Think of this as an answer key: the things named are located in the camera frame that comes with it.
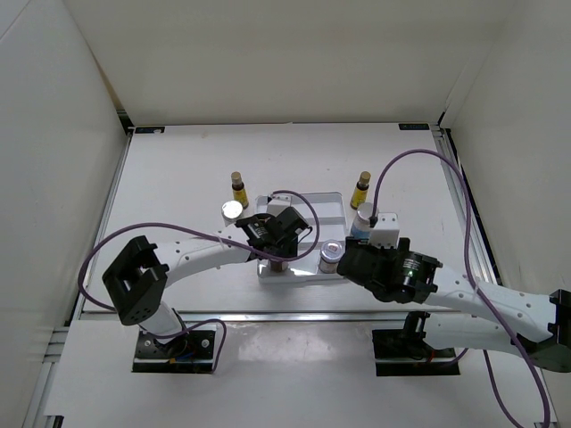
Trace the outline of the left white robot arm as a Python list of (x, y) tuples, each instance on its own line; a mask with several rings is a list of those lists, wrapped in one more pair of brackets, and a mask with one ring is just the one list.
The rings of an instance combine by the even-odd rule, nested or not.
[(241, 218), (214, 235), (194, 235), (172, 243), (150, 243), (141, 235), (128, 241), (104, 271), (103, 284), (120, 322), (138, 325), (156, 337), (168, 357), (184, 352), (187, 336), (175, 310), (162, 300), (174, 283), (214, 268), (255, 259), (287, 262), (298, 255), (299, 236), (312, 226), (293, 207), (278, 215)]

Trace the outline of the dark spice jar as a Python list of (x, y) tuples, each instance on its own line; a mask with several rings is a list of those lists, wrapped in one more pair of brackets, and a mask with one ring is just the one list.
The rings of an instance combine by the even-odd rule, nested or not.
[(288, 263), (285, 261), (271, 260), (269, 262), (269, 269), (274, 273), (283, 273), (288, 269)]

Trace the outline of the orange spice jar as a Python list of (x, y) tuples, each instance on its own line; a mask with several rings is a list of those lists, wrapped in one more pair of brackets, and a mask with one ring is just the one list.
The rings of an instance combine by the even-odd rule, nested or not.
[(319, 270), (325, 274), (334, 274), (344, 254), (343, 244), (337, 240), (328, 240), (319, 251)]

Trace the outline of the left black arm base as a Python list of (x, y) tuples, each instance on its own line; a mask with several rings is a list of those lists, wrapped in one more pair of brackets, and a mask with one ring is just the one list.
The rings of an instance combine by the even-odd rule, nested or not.
[(137, 336), (131, 371), (137, 374), (211, 375), (219, 361), (220, 347), (226, 338), (219, 319), (187, 325), (190, 331), (166, 344), (148, 332)]

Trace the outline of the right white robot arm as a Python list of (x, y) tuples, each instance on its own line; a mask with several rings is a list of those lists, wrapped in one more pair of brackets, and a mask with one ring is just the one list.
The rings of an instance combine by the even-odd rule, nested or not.
[(391, 354), (419, 357), (427, 350), (468, 348), (517, 355), (539, 368), (570, 370), (570, 293), (550, 295), (510, 290), (466, 276), (439, 260), (411, 251), (402, 238), (395, 248), (347, 237), (336, 272), (382, 302), (411, 302), (451, 310), (438, 316), (410, 312), (387, 343)]

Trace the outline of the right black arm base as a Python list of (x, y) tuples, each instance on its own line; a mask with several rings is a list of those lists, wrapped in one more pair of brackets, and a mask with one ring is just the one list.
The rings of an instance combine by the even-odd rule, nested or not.
[(400, 328), (372, 331), (377, 377), (460, 375), (454, 348), (437, 349), (426, 341), (425, 311), (410, 312)]

